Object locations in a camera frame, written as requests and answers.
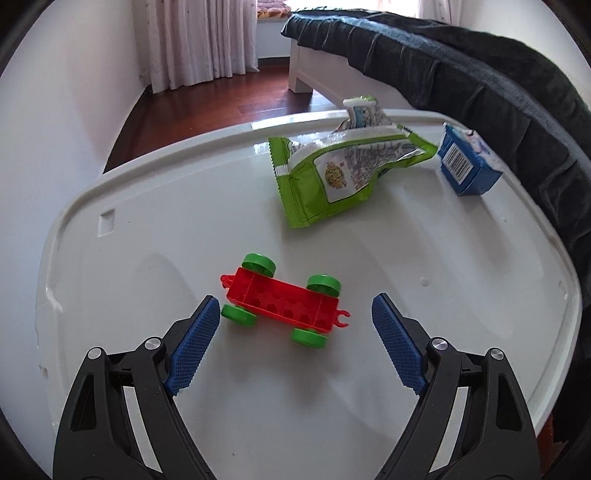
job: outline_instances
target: toy car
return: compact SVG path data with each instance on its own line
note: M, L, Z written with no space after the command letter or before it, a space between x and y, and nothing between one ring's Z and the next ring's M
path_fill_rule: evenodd
M275 264L259 254L248 254L234 275L222 275L222 286L234 305L225 304L222 316L252 326L262 314L295 326L291 339L302 345L322 348L333 325L346 327L338 310L340 282L328 275L312 275L306 288L274 280Z

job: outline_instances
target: barcode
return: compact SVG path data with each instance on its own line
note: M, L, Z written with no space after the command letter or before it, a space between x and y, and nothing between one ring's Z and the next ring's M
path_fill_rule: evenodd
M460 185L472 171L472 163L466 158L457 145L452 145L441 161L454 180Z

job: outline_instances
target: blue box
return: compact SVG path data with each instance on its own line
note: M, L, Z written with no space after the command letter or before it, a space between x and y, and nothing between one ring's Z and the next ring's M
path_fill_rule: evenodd
M474 130L445 124L441 172L458 195L482 195L503 173L503 163Z

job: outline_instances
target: blue gripper pad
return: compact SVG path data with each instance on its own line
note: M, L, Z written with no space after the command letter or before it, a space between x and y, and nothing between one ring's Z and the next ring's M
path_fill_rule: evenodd
M423 356L381 295L374 298L371 316L402 384L420 395L427 387L423 375Z
M212 298L170 356L170 373L164 386L172 395L190 385L197 367L220 323L220 304Z

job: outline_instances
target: silver screw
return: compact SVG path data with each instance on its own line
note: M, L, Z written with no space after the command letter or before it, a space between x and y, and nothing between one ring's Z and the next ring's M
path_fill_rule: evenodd
M144 343L144 347L148 350L156 350L160 346L160 339L158 338L148 338Z
M503 360L505 358L505 354L498 348L493 348L491 350L491 357L493 357L495 360Z
M431 345L435 350L447 350L447 342L443 338L434 338Z
M100 348L95 346L94 348L90 349L90 351L88 352L88 358L90 358L91 360L94 360L95 358L100 357L102 353L103 353L103 350L101 350Z

